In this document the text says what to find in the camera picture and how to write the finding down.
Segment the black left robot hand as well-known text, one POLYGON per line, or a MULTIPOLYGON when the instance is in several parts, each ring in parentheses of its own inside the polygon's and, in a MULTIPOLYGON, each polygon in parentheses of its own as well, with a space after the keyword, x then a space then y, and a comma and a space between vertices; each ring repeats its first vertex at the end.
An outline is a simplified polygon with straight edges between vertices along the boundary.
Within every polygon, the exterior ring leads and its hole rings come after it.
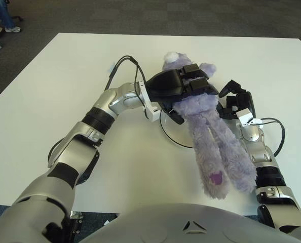
POLYGON ((218 95, 208 80, 208 75, 194 63, 162 71, 148 80, 145 86, 150 101, 157 102, 164 113, 181 125, 184 119, 173 109, 173 104, 190 96, 218 95))

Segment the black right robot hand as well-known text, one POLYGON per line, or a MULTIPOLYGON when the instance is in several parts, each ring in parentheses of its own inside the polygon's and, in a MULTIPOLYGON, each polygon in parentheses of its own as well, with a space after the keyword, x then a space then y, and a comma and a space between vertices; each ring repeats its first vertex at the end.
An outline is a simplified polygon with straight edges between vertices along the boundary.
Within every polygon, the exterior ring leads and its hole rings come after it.
POLYGON ((256 112, 252 95, 249 91, 241 88, 241 85, 234 80, 230 80, 220 91, 219 98, 226 98, 226 107, 219 102, 216 110, 222 119, 237 119, 236 112, 249 109, 253 117, 256 118, 256 112))

